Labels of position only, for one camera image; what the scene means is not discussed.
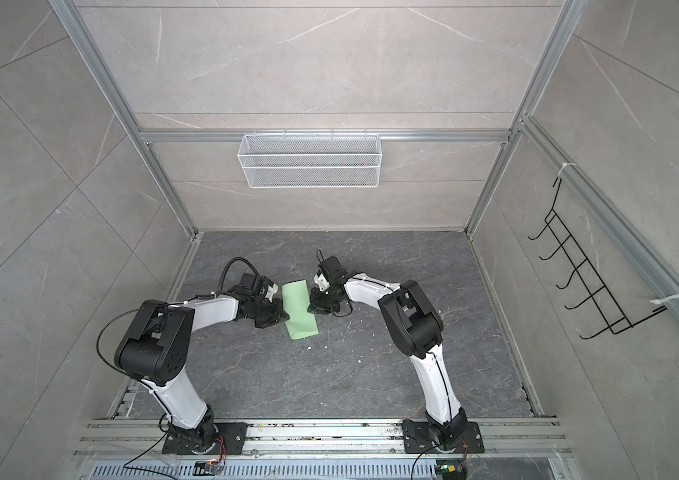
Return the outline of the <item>light green paper sheet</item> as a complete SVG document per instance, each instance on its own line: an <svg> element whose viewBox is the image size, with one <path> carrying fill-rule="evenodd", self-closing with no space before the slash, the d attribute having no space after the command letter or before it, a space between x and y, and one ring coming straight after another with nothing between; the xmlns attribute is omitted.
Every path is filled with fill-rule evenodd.
<svg viewBox="0 0 679 480"><path fill-rule="evenodd" d="M301 340L318 334L315 317L308 311L309 290L305 280L290 282L281 290L284 311L289 318L285 321L291 340Z"/></svg>

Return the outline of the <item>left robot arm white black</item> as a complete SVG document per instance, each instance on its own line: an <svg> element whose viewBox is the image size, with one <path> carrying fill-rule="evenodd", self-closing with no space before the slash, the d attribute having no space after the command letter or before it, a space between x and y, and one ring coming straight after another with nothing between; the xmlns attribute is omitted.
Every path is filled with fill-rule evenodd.
<svg viewBox="0 0 679 480"><path fill-rule="evenodd" d="M279 287L265 276L244 274L225 292L183 302L146 300L113 355L114 367L141 382L169 419L168 435L194 453L211 450L218 440L211 407L186 373L191 337L213 325L251 319L267 328L289 318Z"/></svg>

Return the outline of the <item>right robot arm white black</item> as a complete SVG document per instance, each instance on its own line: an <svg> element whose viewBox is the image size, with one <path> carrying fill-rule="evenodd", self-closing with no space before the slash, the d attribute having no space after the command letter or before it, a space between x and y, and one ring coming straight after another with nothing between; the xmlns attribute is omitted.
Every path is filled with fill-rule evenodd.
<svg viewBox="0 0 679 480"><path fill-rule="evenodd" d="M345 269L335 256L316 252L318 271L307 311L337 316L341 304L373 307L383 316L395 347L411 360L423 395L429 435L441 449L457 445L467 414L453 391L443 358L443 320L423 288L413 280L386 282Z"/></svg>

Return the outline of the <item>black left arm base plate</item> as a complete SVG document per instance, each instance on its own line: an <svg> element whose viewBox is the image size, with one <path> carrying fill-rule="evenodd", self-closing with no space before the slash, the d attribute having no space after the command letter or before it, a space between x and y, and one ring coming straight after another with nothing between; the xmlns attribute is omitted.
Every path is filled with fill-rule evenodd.
<svg viewBox="0 0 679 480"><path fill-rule="evenodd" d="M182 429L171 425L162 446L162 453L218 455L221 448L224 448L226 455L240 455L247 429L248 424L244 422L206 422L195 429Z"/></svg>

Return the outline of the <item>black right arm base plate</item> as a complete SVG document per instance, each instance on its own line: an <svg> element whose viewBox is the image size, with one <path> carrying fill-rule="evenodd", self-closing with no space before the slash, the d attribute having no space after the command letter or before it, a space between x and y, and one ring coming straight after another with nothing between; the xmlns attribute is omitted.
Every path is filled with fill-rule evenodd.
<svg viewBox="0 0 679 480"><path fill-rule="evenodd" d="M485 453L483 434L477 422L467 421L443 428L427 421L405 419L401 422L403 445L407 454L421 453Z"/></svg>

